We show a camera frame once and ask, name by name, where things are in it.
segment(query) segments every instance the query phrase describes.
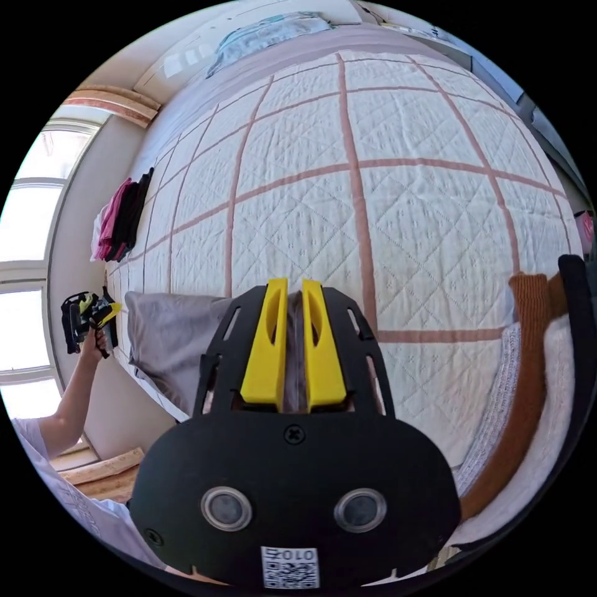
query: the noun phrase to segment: white t-shirt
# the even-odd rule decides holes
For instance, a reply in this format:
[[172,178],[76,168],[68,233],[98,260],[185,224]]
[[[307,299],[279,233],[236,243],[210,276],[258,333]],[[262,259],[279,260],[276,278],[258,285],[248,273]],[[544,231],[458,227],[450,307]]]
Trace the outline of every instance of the white t-shirt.
[[12,424],[42,481],[84,529],[142,562],[161,569],[166,567],[145,543],[124,504],[111,499],[90,499],[54,470],[36,419],[13,419]]

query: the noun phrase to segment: camera lens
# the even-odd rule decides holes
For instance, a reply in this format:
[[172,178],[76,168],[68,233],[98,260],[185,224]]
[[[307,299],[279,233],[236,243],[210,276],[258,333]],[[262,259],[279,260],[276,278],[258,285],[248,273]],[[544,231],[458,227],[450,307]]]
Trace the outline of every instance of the camera lens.
[[251,521],[251,503],[231,487],[215,487],[201,500],[201,513],[213,527],[228,532],[241,530]]
[[379,492],[355,489],[340,499],[334,509],[334,518],[349,533],[366,533],[383,521],[386,511],[386,500]]

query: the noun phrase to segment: quilted bedspread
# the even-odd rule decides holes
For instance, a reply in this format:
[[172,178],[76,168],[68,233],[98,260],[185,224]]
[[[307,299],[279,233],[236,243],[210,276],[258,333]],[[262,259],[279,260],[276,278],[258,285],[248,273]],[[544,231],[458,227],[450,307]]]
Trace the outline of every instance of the quilted bedspread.
[[[234,296],[275,277],[336,287],[377,333],[398,418],[457,467],[514,322],[509,278],[553,275],[580,251],[546,156],[487,86],[445,60],[342,50],[255,81],[169,139],[108,284],[121,302]],[[118,325],[127,368],[126,312]]]

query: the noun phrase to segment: sticker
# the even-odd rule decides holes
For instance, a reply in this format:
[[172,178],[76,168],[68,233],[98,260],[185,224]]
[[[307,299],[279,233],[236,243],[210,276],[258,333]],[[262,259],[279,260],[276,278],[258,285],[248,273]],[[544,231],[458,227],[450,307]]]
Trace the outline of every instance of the sticker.
[[317,549],[262,547],[266,589],[319,589]]

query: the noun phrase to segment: pillow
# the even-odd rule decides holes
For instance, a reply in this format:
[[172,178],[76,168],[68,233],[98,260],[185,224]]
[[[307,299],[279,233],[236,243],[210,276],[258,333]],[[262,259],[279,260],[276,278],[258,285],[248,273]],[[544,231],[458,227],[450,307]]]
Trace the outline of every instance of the pillow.
[[241,58],[301,35],[333,29],[319,12],[277,14],[229,33],[219,44],[206,79]]

